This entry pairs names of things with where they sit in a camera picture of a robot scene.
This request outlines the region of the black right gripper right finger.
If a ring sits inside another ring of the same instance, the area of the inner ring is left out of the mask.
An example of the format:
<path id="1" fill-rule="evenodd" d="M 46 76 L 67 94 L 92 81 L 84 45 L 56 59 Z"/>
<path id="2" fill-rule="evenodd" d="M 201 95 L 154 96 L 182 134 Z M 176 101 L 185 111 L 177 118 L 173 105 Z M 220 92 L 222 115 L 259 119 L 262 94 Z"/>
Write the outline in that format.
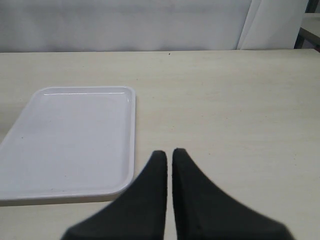
<path id="1" fill-rule="evenodd" d="M 292 240 L 281 222 L 241 204 L 215 185 L 184 148 L 172 154 L 172 200 L 179 240 Z"/>

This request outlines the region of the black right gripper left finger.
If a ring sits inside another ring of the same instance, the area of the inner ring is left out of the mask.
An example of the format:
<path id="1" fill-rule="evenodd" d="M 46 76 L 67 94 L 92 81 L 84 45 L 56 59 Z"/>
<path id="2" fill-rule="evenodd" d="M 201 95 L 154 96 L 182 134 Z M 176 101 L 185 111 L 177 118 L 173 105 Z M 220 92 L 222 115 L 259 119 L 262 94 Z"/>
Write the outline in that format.
<path id="1" fill-rule="evenodd" d="M 162 240 L 167 211 L 167 156 L 154 151 L 134 182 L 101 211 L 71 226 L 64 240 Z"/>

